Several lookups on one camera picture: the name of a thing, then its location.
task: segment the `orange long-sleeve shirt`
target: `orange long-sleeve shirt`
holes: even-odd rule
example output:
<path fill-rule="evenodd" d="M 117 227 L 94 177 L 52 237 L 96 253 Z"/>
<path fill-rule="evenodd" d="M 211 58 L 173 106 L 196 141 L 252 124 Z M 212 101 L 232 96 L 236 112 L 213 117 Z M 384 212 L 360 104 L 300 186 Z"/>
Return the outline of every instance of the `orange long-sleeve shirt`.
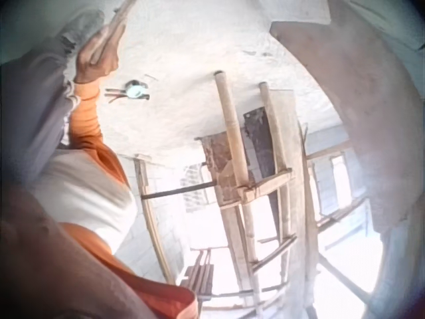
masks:
<path fill-rule="evenodd" d="M 128 186 L 127 177 L 116 154 L 103 143 L 96 111 L 96 101 L 100 95 L 99 81 L 76 84 L 75 95 L 81 97 L 81 104 L 70 117 L 71 147 L 84 150 L 105 174 L 110 174 L 115 180 Z M 63 223 L 62 226 L 82 247 L 132 287 L 156 313 L 166 318 L 197 318 L 197 301 L 190 290 L 137 277 L 112 255 L 109 246 L 97 234 L 75 224 Z"/>

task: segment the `worker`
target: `worker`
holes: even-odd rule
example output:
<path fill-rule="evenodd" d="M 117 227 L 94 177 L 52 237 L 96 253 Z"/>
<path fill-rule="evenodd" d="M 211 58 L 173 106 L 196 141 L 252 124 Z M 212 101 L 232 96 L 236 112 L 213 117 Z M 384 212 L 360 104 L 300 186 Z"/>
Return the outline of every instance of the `worker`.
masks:
<path fill-rule="evenodd" d="M 123 21 L 92 64 L 103 23 L 85 11 L 1 66 L 2 318 L 197 318 L 190 290 L 137 277 L 114 257 L 137 208 L 96 113 L 125 31 Z M 69 83 L 63 72 L 80 48 Z M 70 147 L 56 150 L 69 112 Z"/>

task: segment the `hand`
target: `hand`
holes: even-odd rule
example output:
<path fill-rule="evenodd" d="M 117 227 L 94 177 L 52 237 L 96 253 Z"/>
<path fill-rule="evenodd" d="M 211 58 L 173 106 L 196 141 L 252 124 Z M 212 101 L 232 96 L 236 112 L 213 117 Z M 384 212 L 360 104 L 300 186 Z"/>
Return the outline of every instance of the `hand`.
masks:
<path fill-rule="evenodd" d="M 118 68 L 118 45 L 125 30 L 126 23 L 123 21 L 109 38 L 96 64 L 91 63 L 92 55 L 109 35 L 108 26 L 105 26 L 86 43 L 77 57 L 75 83 L 86 84 L 93 82 L 109 75 Z"/>

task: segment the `concrete ceiling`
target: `concrete ceiling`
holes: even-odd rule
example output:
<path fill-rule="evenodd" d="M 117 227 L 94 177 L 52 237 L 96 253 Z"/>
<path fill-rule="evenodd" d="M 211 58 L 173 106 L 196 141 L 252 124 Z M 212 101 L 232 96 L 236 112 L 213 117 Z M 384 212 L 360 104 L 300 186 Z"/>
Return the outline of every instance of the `concrete ceiling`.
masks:
<path fill-rule="evenodd" d="M 39 13 L 50 19 L 50 29 L 52 20 L 59 23 L 70 10 L 64 8 L 71 6 L 65 0 L 21 2 L 33 6 L 27 9 L 32 20 L 37 2 Z M 83 2 L 73 3 L 73 9 Z M 103 8 L 109 21 L 122 0 L 105 2 L 91 3 Z M 24 9 L 21 5 L 21 21 Z M 241 122 L 243 113 L 262 106 L 258 83 L 266 81 L 271 89 L 295 90 L 299 120 L 308 123 L 310 132 L 339 124 L 316 81 L 269 35 L 270 24 L 255 1 L 138 1 L 120 47 L 120 69 L 102 86 L 121 88 L 137 79 L 148 83 L 151 100 L 108 104 L 101 97 L 98 113 L 106 143 L 129 156 L 143 154 L 177 164 L 200 162 L 202 152 L 194 138 L 224 130 L 213 77 L 216 70 L 227 73 Z"/>

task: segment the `wooden handle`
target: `wooden handle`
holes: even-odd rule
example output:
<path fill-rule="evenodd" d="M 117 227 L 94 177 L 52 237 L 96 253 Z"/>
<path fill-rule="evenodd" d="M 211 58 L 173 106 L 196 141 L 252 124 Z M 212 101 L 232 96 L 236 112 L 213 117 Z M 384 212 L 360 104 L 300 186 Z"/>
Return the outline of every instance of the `wooden handle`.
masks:
<path fill-rule="evenodd" d="M 136 1 L 137 0 L 125 0 L 121 7 L 118 9 L 117 13 L 114 15 L 114 18 L 112 18 L 112 21 L 109 24 L 108 36 L 105 38 L 104 42 L 96 49 L 96 51 L 94 51 L 94 54 L 92 55 L 92 64 L 96 64 L 97 62 L 99 62 L 99 59 L 102 56 L 102 53 L 109 39 L 115 33 L 120 23 L 127 18 L 130 9 L 134 6 Z"/>

